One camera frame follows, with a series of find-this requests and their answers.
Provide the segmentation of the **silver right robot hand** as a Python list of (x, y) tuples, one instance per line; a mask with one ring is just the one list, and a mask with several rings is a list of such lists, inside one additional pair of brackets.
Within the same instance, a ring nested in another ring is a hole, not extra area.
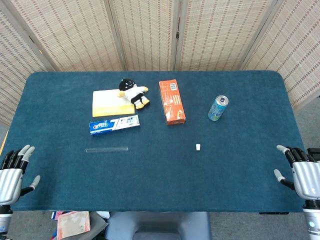
[(293, 176), (293, 182), (291, 182), (278, 169), (275, 169), (273, 172), (277, 181), (295, 191), (304, 200), (319, 200), (320, 162), (298, 147), (278, 144), (276, 148), (285, 155)]

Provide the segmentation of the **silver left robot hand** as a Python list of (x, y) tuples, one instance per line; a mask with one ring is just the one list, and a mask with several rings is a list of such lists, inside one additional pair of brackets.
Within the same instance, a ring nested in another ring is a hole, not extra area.
[(37, 175), (33, 182), (22, 188), (23, 178), (35, 147), (29, 144), (16, 151), (9, 151), (0, 164), (0, 205), (9, 206), (20, 197), (34, 191), (41, 176)]

